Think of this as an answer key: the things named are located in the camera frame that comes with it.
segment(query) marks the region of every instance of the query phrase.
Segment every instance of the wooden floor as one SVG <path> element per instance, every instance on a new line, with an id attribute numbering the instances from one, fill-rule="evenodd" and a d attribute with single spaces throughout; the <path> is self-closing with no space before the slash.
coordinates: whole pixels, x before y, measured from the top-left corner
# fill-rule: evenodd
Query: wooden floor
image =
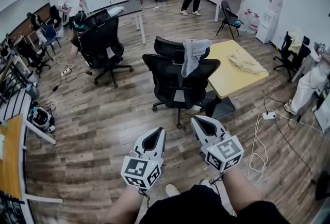
<path id="1" fill-rule="evenodd" d="M 35 135 L 28 136 L 27 190 L 33 195 L 63 198 L 64 204 L 32 202 L 37 223 L 105 223 L 105 214 L 125 187 L 120 176 L 123 157 L 140 135 L 158 126 L 164 127 L 167 134 L 165 167 L 155 187 L 148 192 L 151 203 L 166 197 L 164 189 L 169 183 L 177 186 L 179 191 L 185 191 L 202 179 L 217 176 L 217 172 L 202 160 L 200 144 L 192 134 L 190 119 L 199 113 L 198 110 L 183 111 L 182 130 L 176 128 L 176 110 L 159 107 L 157 113 L 152 111 L 152 104 L 157 99 L 152 75 L 142 61 L 142 54 L 154 53 L 157 35 L 177 41 L 210 39 L 213 43 L 232 39 L 227 27 L 216 36 L 220 24 L 213 21 L 214 5 L 202 1 L 201 17 L 173 14 L 178 13 L 182 2 L 168 1 L 159 4 L 162 8 L 153 10 L 149 8 L 155 6 L 153 0 L 144 1 L 146 45 L 142 44 L 140 32 L 136 31 L 135 20 L 130 16 L 120 18 L 119 39 L 125 47 L 123 63 L 131 64 L 134 72 L 118 70 L 115 74 L 119 85 L 117 89 L 111 84 L 110 76 L 104 76 L 95 86 L 94 76 L 83 74 L 70 84 L 61 82 L 59 89 L 49 96 L 47 103 L 59 102 L 53 134 L 57 144 L 52 146 Z M 173 13 L 161 12 L 161 9 Z M 56 48 L 55 58 L 58 61 L 64 61 L 69 55 L 70 37 L 71 33 L 67 31 L 61 40 L 62 49 Z M 273 97 L 285 101 L 294 95 L 296 84 L 287 82 L 285 70 L 273 71 L 278 63 L 272 59 L 277 53 L 273 47 L 261 45 L 251 35 L 237 37 L 237 42 L 269 72 L 269 77 L 262 84 L 231 97 L 237 110 L 220 119 L 243 145 L 245 156 L 240 167 L 247 173 L 257 115 L 264 109 L 263 99 Z M 41 103 L 59 83 L 60 72 L 64 68 L 55 62 L 50 63 L 51 70 L 46 70 L 41 78 Z M 90 69 L 79 55 L 68 80 L 86 70 Z M 267 101 L 267 107 L 287 115 L 280 103 Z M 302 122 L 319 127 L 310 110 L 304 114 Z M 292 131 L 284 118 L 279 119 L 279 125 L 310 165 L 316 179 L 328 161 L 326 137 L 301 124 Z M 315 186 L 310 183 L 308 169 L 287 145 L 274 122 L 261 121 L 258 136 L 267 147 L 269 161 L 257 187 L 291 223 L 309 223 L 321 203 L 314 200 Z M 262 146 L 257 144 L 257 147 L 258 153 L 265 157 Z M 252 174 L 251 181 L 258 177 L 259 174 Z M 230 210 L 222 183 L 218 186 L 225 207 Z M 145 211 L 146 201 L 139 218 Z"/>

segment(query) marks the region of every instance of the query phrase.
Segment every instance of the beige cloth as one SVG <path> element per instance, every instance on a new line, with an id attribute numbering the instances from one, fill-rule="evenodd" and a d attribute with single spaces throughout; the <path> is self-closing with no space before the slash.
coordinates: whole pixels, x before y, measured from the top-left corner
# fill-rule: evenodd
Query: beige cloth
<path id="1" fill-rule="evenodd" d="M 288 35 L 291 37 L 292 40 L 292 43 L 289 47 L 289 51 L 299 54 L 300 48 L 304 40 L 304 33 L 299 28 L 293 28 L 288 31 Z"/>
<path id="2" fill-rule="evenodd" d="M 247 71 L 249 73 L 266 72 L 266 69 L 262 67 L 260 63 L 250 56 L 247 57 L 246 53 L 235 51 L 234 53 L 227 55 L 227 57 L 242 71 Z"/>

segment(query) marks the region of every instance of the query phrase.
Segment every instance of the white sneaker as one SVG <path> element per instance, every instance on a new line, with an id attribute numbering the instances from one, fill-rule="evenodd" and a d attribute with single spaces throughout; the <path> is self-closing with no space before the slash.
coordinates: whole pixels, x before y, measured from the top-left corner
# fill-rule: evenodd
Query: white sneaker
<path id="1" fill-rule="evenodd" d="M 291 113 L 291 114 L 297 115 L 297 112 L 295 112 L 295 111 L 292 110 L 291 104 L 292 104 L 292 100 L 290 99 L 290 100 L 289 100 L 289 103 L 286 103 L 286 104 L 284 105 L 284 109 L 285 109 L 287 112 Z"/>
<path id="2" fill-rule="evenodd" d="M 201 182 L 201 185 L 205 185 L 205 186 L 207 186 L 207 187 L 209 187 L 209 188 L 212 188 L 211 185 L 210 185 L 210 183 L 209 183 L 209 180 L 207 180 L 207 179 L 204 179 L 204 180 Z"/>
<path id="3" fill-rule="evenodd" d="M 180 13 L 181 13 L 182 15 L 188 15 L 188 13 L 186 13 L 185 10 L 180 10 Z"/>
<path id="4" fill-rule="evenodd" d="M 201 16 L 201 14 L 200 14 L 200 13 L 198 13 L 198 11 L 195 11 L 195 12 L 193 12 L 193 14 L 194 14 L 194 15 L 198 15 L 198 16 Z"/>
<path id="5" fill-rule="evenodd" d="M 174 197 L 174 196 L 180 195 L 180 192 L 177 190 L 177 188 L 171 184 L 169 184 L 165 187 L 165 191 L 169 197 Z"/>

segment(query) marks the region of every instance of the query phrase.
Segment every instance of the shoe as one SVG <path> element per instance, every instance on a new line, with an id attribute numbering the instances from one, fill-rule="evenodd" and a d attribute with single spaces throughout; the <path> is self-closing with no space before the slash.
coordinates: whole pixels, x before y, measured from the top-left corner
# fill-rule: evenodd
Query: shoe
<path id="1" fill-rule="evenodd" d="M 284 109 L 291 114 L 297 115 L 297 112 L 292 110 L 291 104 L 292 104 L 292 100 L 289 100 L 289 103 L 286 103 L 284 105 Z"/>
<path id="2" fill-rule="evenodd" d="M 207 187 L 209 187 L 209 188 L 212 188 L 211 185 L 210 185 L 210 183 L 209 183 L 209 180 L 207 180 L 207 179 L 204 179 L 204 180 L 201 182 L 201 185 L 205 185 L 205 186 L 207 186 Z"/>
<path id="3" fill-rule="evenodd" d="M 198 15 L 199 17 L 201 16 L 201 14 L 198 13 L 198 11 L 193 12 L 193 14 L 194 14 L 194 15 Z"/>
<path id="4" fill-rule="evenodd" d="M 177 190 L 177 188 L 171 184 L 169 184 L 165 187 L 165 191 L 169 197 L 174 197 L 174 196 L 180 195 L 180 192 Z"/>
<path id="5" fill-rule="evenodd" d="M 181 13 L 182 15 L 188 15 L 188 13 L 186 13 L 185 10 L 180 10 L 180 13 Z"/>

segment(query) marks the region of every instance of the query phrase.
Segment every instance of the white pants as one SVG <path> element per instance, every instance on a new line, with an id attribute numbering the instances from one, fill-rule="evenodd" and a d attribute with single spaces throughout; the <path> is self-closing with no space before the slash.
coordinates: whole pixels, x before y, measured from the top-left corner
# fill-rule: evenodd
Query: white pants
<path id="1" fill-rule="evenodd" d="M 291 109 L 298 112 L 317 90 L 322 90 L 327 81 L 327 75 L 322 74 L 318 67 L 300 78 L 297 91 L 291 103 Z"/>
<path id="2" fill-rule="evenodd" d="M 36 34 L 37 34 L 37 37 L 39 39 L 39 44 L 41 44 L 41 43 L 45 44 L 47 42 L 47 39 L 42 34 L 41 28 L 38 28 L 38 30 L 36 30 Z"/>

